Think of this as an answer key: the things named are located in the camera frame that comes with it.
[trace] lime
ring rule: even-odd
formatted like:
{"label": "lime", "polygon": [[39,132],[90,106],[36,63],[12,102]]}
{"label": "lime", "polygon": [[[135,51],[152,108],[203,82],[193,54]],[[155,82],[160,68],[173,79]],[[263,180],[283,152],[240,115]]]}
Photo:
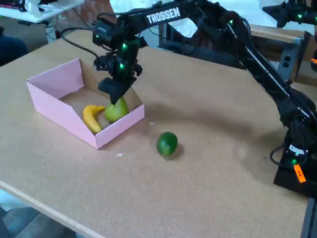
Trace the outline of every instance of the lime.
{"label": "lime", "polygon": [[172,132],[162,133],[157,140],[157,150],[164,157],[170,156],[178,146],[177,136]]}

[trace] pink box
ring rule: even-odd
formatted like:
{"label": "pink box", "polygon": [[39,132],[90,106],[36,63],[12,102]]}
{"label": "pink box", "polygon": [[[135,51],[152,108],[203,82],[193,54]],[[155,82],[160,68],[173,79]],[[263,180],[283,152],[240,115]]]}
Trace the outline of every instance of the pink box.
{"label": "pink box", "polygon": [[107,73],[97,72],[91,62],[75,59],[28,79],[27,86],[38,112],[99,149],[145,115],[142,101],[130,89],[124,95],[130,113],[113,124],[109,124],[101,113],[98,122],[103,130],[92,134],[81,119],[82,112],[89,104],[110,104],[109,95],[97,89],[98,83],[105,77]]}

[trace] orange label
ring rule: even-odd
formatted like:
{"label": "orange label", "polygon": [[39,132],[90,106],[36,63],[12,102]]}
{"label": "orange label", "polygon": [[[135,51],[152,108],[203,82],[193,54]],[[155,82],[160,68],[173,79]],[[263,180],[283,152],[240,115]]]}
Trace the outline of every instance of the orange label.
{"label": "orange label", "polygon": [[294,165],[294,170],[295,170],[295,173],[297,175],[298,181],[299,182],[306,182],[302,168],[299,165]]}

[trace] banana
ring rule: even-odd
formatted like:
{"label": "banana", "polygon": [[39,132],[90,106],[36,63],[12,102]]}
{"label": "banana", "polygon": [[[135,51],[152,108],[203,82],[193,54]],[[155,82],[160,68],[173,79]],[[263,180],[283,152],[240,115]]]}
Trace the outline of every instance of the banana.
{"label": "banana", "polygon": [[84,108],[83,121],[93,134],[97,134],[98,132],[102,131],[102,128],[100,127],[95,117],[99,112],[102,112],[104,110],[104,106],[97,105],[88,105]]}

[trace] pear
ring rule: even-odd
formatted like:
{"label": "pear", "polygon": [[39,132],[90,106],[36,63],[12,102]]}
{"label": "pear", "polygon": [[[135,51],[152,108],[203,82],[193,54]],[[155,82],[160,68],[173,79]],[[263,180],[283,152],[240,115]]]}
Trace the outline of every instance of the pear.
{"label": "pear", "polygon": [[106,107],[105,116],[110,123],[114,123],[129,113],[127,103],[124,98],[119,98],[116,104],[110,104]]}

